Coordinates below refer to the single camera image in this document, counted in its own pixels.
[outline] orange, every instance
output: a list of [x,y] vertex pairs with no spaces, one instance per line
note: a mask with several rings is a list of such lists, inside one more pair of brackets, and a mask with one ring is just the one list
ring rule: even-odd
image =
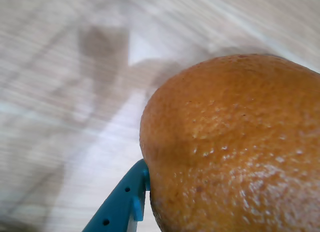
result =
[[320,231],[320,75],[236,55],[149,100],[140,146],[162,231]]

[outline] dimpled orange skin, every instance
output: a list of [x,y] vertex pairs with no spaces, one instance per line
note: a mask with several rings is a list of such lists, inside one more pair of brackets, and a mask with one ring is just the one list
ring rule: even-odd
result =
[[215,58],[149,100],[140,146],[162,231],[320,231],[320,75]]

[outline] wood grain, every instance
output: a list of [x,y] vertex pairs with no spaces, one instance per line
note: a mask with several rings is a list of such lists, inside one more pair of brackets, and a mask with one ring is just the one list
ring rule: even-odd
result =
[[[319,2],[0,0],[0,222],[81,231],[142,157],[148,98],[187,66],[258,52],[318,71]],[[149,205],[138,231],[159,231]]]

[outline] light wood surface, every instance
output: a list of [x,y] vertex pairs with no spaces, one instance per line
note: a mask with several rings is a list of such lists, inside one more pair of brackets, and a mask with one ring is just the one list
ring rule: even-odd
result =
[[[319,4],[0,0],[0,224],[81,231],[142,158],[148,98],[187,66],[268,53],[319,71]],[[146,203],[138,232],[159,231]]]

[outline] teal plastic object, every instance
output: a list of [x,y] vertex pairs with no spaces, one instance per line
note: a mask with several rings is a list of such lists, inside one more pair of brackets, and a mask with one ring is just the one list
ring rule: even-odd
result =
[[149,170],[138,161],[104,201],[82,232],[135,232],[144,218]]

